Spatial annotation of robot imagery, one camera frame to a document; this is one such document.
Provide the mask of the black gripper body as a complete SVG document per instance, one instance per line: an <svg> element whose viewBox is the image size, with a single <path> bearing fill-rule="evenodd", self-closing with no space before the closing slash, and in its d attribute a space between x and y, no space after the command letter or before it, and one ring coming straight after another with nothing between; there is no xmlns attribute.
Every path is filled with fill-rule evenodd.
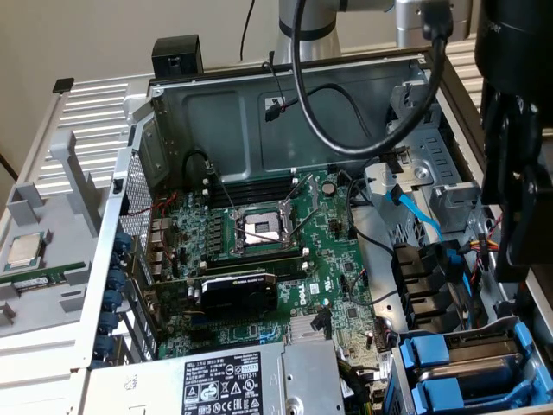
<svg viewBox="0 0 553 415"><path fill-rule="evenodd" d="M502 93L550 93L552 2L483 1L475 62L487 83Z"/></svg>

